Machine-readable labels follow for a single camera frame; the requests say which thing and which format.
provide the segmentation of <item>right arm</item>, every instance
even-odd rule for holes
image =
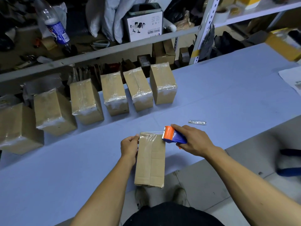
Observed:
[[[205,132],[188,125],[171,126],[187,139],[187,144],[177,146],[212,165],[250,225],[301,225],[301,205],[214,146]]]

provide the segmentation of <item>tape roll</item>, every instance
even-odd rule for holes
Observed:
[[[224,23],[230,14],[230,9],[228,8],[221,8],[220,10],[216,11],[213,18],[213,24],[216,23]]]

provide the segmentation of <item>foot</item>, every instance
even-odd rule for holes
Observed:
[[[146,192],[145,188],[142,186],[138,186],[135,191],[135,200],[140,210],[143,206],[150,205],[150,198],[148,193]]]
[[[177,187],[173,197],[172,197],[172,202],[175,202],[179,205],[184,205],[186,206],[187,204],[187,196],[186,196],[186,191],[182,187]]]

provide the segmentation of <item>white table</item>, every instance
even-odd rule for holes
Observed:
[[[24,156],[3,153],[0,161],[0,224],[53,226],[73,217],[120,157],[120,141],[165,125],[195,126],[228,148],[301,114],[301,97],[278,75],[297,66],[266,44],[173,71],[175,101],[136,113],[79,126],[71,134],[45,136],[45,146]],[[202,160],[166,145],[165,174]],[[134,170],[127,191],[134,189]]]

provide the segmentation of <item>person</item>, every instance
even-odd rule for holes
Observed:
[[[250,225],[301,225],[298,203],[232,159],[222,148],[215,146],[205,132],[187,125],[171,126],[187,139],[187,144],[177,143],[177,146],[204,157],[211,164]],[[119,225],[127,181],[136,163],[138,140],[136,135],[121,141],[119,161],[76,214],[71,226]],[[144,188],[138,188],[135,197],[140,210],[126,221],[125,226],[223,225],[205,212],[181,205],[186,198],[182,188],[176,190],[172,202],[155,207],[149,207]]]

